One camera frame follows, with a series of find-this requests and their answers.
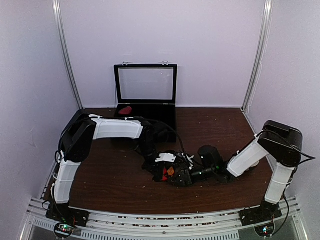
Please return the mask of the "black red orange argyle sock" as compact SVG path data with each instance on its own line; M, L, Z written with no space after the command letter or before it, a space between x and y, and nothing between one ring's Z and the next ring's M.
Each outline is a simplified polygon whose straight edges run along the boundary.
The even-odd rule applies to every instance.
M155 182L166 182L175 174L175 169L173 166L161 166L156 170L153 181Z

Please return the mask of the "maroon purple striped sock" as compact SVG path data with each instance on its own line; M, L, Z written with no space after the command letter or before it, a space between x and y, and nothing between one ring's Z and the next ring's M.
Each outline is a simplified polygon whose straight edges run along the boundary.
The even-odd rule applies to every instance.
M118 114L122 115L122 116L128 116L132 113L132 107L131 106L127 106L121 110L119 110Z

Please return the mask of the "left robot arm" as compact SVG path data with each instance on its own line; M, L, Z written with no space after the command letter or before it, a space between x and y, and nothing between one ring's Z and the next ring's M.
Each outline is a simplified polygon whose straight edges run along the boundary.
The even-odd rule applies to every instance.
M158 151L157 141L166 132L175 133L168 124L144 117L104 118L80 113L74 115L62 131L55 152L57 172L51 187L51 211L61 222L72 218L71 190L80 166L93 157L98 143L135 142L142 158L142 169L163 182L173 178L176 168L187 163L185 151Z

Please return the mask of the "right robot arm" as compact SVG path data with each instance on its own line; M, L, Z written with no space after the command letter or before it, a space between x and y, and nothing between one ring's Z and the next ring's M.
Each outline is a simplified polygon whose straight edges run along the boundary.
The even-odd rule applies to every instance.
M188 187L197 181L215 178L220 183L229 183L246 171L254 169L264 158L272 158L276 165L272 173L261 205L256 210L259 220L268 220L278 209L279 202L287 187L291 184L298 166L315 160L302 151L302 132L289 125L268 120L262 130L255 134L243 149L237 151L228 161L224 161L218 149L204 145L198 149L202 165L190 168L180 164L170 170L169 182L181 187Z

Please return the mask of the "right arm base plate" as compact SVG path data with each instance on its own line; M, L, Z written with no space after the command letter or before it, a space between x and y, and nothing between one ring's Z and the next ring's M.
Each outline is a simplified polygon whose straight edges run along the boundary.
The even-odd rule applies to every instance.
M260 206L255 208L246 208L241 210L239 218L242 226L255 225L263 222L272 221L274 218L282 216L281 210L271 211L262 209Z

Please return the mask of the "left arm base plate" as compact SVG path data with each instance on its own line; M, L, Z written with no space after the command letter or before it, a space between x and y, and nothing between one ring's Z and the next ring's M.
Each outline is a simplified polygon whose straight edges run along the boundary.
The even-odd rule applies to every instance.
M48 219L66 223L73 227L86 227L90 213L85 210L68 208L66 211L49 209L45 216Z

